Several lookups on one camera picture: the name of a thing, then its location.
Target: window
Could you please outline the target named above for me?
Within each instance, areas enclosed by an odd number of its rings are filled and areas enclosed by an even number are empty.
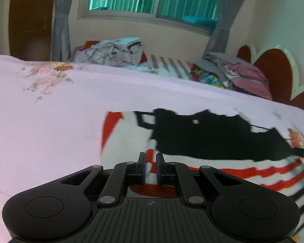
[[[211,33],[217,24],[216,0],[82,0],[81,17],[133,20]]]

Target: headboard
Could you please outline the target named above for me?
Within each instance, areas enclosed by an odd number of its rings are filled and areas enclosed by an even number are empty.
[[[237,57],[263,72],[268,79],[273,101],[304,109],[304,87],[299,87],[298,68],[287,49],[277,46],[255,54],[252,46],[244,45]]]

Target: flower print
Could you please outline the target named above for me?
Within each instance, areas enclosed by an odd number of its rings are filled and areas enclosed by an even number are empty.
[[[28,76],[36,76],[36,78],[27,90],[38,91],[43,95],[51,95],[54,86],[62,82],[73,83],[72,78],[68,77],[65,72],[70,69],[73,69],[73,66],[62,62],[48,62],[45,65],[35,66],[29,71]]]
[[[69,69],[73,69],[73,66],[62,65],[62,66],[58,66],[54,69],[57,70],[57,71],[67,71]]]
[[[299,130],[289,128],[289,137],[293,147],[304,148],[304,136]]]
[[[48,86],[47,88],[45,88],[44,90],[42,90],[41,93],[43,95],[51,95],[53,93],[53,90],[51,88],[49,88],[49,86]]]
[[[37,72],[42,74],[42,73],[49,73],[51,70],[52,68],[50,67],[42,66],[37,69]]]

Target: folded clothes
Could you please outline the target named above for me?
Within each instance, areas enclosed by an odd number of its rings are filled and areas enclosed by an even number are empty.
[[[198,74],[198,81],[202,83],[224,85],[227,89],[272,99],[264,74],[257,67],[239,58],[223,53],[209,53],[205,59],[198,59],[194,64],[203,70],[198,71],[203,73],[203,76]]]

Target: red and white striped fabric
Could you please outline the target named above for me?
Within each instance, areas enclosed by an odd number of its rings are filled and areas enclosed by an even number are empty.
[[[145,122],[154,124],[153,116],[145,116]],[[134,185],[131,190],[143,196],[173,197],[174,187],[156,184],[156,141],[150,139],[151,129],[138,126],[134,112],[109,112],[106,115],[101,142],[101,163],[107,168],[126,160],[137,159],[139,152],[146,153],[146,184]],[[279,191],[297,203],[301,220],[297,229],[304,225],[304,158],[290,156],[279,161],[264,160],[203,160],[185,156],[164,154],[166,162],[176,161],[198,170],[210,165],[221,171],[243,178],[263,187]]]

